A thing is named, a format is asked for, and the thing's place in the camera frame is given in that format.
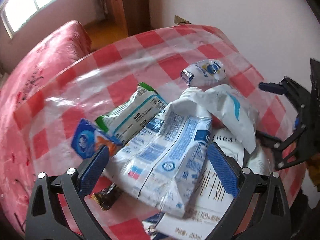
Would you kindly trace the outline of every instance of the green and white package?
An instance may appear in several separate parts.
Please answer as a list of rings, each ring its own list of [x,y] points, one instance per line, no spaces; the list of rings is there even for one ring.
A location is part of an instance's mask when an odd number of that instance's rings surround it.
[[[99,116],[96,123],[108,135],[126,144],[166,105],[152,87],[139,83],[127,102]]]

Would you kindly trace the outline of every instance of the wooden floor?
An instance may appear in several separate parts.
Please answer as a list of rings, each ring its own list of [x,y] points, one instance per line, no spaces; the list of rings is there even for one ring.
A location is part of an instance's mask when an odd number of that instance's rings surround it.
[[[92,51],[128,37],[119,26],[108,20],[88,24],[84,28],[92,40]]]

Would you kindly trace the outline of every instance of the blue logo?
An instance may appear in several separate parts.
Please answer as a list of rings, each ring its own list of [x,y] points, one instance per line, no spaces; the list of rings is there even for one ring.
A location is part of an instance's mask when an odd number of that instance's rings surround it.
[[[162,169],[165,171],[173,171],[176,165],[173,162],[165,162],[162,164]]]
[[[218,70],[219,70],[218,67],[215,66],[215,65],[209,65],[209,66],[207,66],[207,71],[208,71],[209,74],[211,74],[211,75],[217,73]]]
[[[204,141],[209,143],[210,132],[208,130],[197,130],[194,141]]]
[[[231,95],[229,93],[227,93],[227,94],[231,97],[233,103],[235,104],[235,116],[236,116],[236,119],[239,121],[240,103],[239,103],[238,99],[236,99],[233,95]]]
[[[81,152],[86,152],[88,148],[88,136],[84,133],[80,134],[78,139],[78,145]]]

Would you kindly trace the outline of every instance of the bed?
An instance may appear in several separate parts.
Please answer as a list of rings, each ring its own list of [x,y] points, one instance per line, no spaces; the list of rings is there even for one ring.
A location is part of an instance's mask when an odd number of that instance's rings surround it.
[[[17,139],[21,133],[14,124],[14,111],[59,72],[90,52],[91,40],[84,28],[79,22],[70,21],[37,44],[1,89],[0,203],[7,219],[20,233],[24,232],[28,196],[35,178],[30,158],[21,154],[28,149]]]

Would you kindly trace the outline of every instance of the window frame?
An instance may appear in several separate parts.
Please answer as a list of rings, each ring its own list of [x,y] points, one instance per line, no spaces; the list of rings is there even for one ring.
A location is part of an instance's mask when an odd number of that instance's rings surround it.
[[[7,19],[6,13],[5,13],[5,6],[7,5],[9,0],[4,0],[4,2],[1,4],[0,6],[0,14],[1,14],[1,19],[2,22],[4,24],[4,27],[7,30],[7,33],[9,34],[10,38],[12,39],[13,36],[33,17],[35,16],[39,11],[41,11],[42,9],[46,8],[48,5],[52,4],[53,2],[55,2],[56,0],[52,0],[49,3],[47,3],[46,5],[44,5],[43,7],[39,8],[38,3],[36,0],[33,0],[33,2],[35,3],[36,9],[37,11],[32,14],[19,28],[18,30],[16,30],[15,32],[12,30],[11,25],[9,23],[9,20]]]

